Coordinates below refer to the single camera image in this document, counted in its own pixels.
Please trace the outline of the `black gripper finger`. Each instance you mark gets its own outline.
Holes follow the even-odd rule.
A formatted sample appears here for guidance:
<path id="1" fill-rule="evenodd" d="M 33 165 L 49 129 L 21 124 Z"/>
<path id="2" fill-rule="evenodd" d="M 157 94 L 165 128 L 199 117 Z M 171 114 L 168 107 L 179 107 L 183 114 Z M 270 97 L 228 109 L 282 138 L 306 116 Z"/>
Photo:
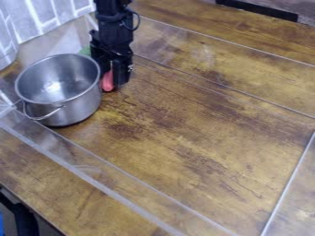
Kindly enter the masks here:
<path id="1" fill-rule="evenodd" d="M 104 74 L 111 70 L 112 52 L 108 49 L 95 47 L 93 45 L 89 46 L 89 50 L 91 57 L 99 64 L 101 76 L 104 76 Z"/>
<path id="2" fill-rule="evenodd" d="M 129 82 L 131 73 L 133 71 L 133 61 L 128 58 L 116 59 L 112 62 L 113 84 L 116 87 Z"/>

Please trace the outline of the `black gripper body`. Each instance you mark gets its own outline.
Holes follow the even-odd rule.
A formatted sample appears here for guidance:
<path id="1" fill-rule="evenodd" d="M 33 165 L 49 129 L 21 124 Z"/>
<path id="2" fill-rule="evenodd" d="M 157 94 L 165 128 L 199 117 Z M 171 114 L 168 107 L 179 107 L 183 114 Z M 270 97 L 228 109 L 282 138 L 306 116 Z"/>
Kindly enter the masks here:
<path id="1" fill-rule="evenodd" d="M 132 0 L 93 0 L 97 19 L 97 29 L 89 32 L 89 46 L 103 47 L 112 52 L 112 61 L 128 58 L 132 60 L 133 51 L 133 14 L 128 4 Z"/>

